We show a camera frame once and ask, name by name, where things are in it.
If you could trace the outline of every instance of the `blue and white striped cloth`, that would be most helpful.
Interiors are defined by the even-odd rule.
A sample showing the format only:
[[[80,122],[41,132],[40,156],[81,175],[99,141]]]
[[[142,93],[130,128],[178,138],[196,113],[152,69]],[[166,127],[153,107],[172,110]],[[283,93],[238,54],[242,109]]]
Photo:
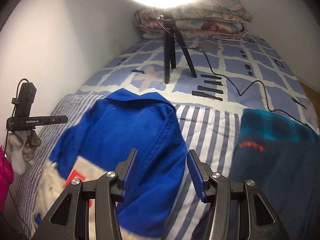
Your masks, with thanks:
[[[17,208],[21,218],[32,226],[36,209],[40,171],[50,152],[65,129],[74,126],[82,115],[102,95],[67,95],[57,105],[52,115],[65,114],[67,124],[45,126],[40,132],[42,145],[35,154],[36,165],[20,178],[17,192]],[[195,149],[200,160],[211,165],[213,171],[228,176],[233,149],[239,134],[240,118],[237,114],[220,112],[208,107],[176,105],[177,118],[188,149]],[[168,218],[163,239],[190,239],[193,230],[208,206],[196,197],[191,177],[186,167],[171,215]]]

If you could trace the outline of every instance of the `dark blue garment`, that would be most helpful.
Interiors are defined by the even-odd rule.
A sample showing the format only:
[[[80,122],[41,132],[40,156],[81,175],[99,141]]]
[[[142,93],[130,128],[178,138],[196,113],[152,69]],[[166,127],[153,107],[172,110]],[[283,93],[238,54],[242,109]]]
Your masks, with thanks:
[[[310,128],[245,109],[228,179],[253,179],[291,240],[305,239],[320,217],[320,140]]]
[[[186,144],[175,108],[158,93],[120,89],[97,100],[53,149],[67,179],[78,155],[113,171],[137,148],[140,162],[129,199],[117,206],[119,224],[140,236],[161,237],[185,169]]]

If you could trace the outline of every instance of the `bed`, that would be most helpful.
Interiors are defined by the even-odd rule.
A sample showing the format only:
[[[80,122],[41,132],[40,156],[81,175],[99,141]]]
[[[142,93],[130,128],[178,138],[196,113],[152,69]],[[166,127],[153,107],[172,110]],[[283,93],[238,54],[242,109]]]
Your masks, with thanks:
[[[263,81],[271,109],[282,109],[319,133],[315,110],[297,78],[264,39],[248,35],[241,41],[200,38],[186,38],[185,41],[188,47],[202,47],[213,70],[230,77],[240,91],[256,79]],[[230,82],[211,73],[201,53],[190,51],[190,54],[198,77],[191,76],[181,49],[176,48],[177,68],[171,70],[169,84],[164,84],[163,41],[141,40],[95,73],[75,95],[67,95],[58,104],[53,115],[66,114],[69,122],[42,130],[39,136],[43,144],[37,150],[36,165],[20,179],[17,207],[30,228],[36,217],[33,211],[39,172],[60,135],[67,127],[77,124],[97,99],[120,88],[139,95],[158,92],[171,101],[177,109],[187,147],[200,149],[202,161],[228,176],[243,109],[267,109],[264,90],[261,85],[254,84],[239,97]],[[208,143],[200,145],[198,141]],[[190,238],[206,209],[205,205],[198,205],[199,200],[194,204],[194,196],[186,170],[164,238]]]

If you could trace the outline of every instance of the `metal bolt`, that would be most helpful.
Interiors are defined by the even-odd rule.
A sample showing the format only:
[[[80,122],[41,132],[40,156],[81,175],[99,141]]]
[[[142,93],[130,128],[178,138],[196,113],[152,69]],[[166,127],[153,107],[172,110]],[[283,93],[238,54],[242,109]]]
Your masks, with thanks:
[[[72,185],[77,185],[77,184],[79,184],[80,183],[80,180],[79,179],[73,179],[72,181],[71,181],[71,184]]]
[[[210,175],[213,179],[219,179],[221,177],[220,173],[214,172]]]
[[[254,186],[255,184],[256,184],[256,183],[255,183],[252,179],[248,179],[248,180],[247,180],[247,185],[248,185],[248,186],[251,186],[251,187],[252,187],[252,186]]]
[[[107,172],[107,177],[109,177],[109,178],[113,178],[115,175],[116,175],[116,173],[114,171]]]

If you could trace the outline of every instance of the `tripod leg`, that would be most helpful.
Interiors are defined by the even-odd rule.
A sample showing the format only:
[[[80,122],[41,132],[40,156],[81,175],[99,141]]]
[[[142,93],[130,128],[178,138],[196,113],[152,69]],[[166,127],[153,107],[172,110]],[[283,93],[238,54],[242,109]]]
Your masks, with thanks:
[[[186,43],[184,42],[182,34],[181,34],[181,32],[179,31],[179,29],[176,26],[173,27],[173,31],[174,31],[174,34],[177,37],[179,45],[181,46],[181,49],[183,51],[184,56],[186,57],[186,60],[187,60],[187,63],[189,65],[191,74],[192,74],[193,77],[196,78],[197,77],[197,73],[196,73],[195,67],[193,66],[189,51],[188,51],[188,49],[185,48],[186,47]]]
[[[173,28],[170,28],[170,33],[174,36]],[[171,68],[176,68],[176,48],[174,46],[175,40],[170,35],[170,62],[171,62]]]
[[[164,47],[164,83],[168,84],[170,80],[170,34],[163,32],[163,47]]]

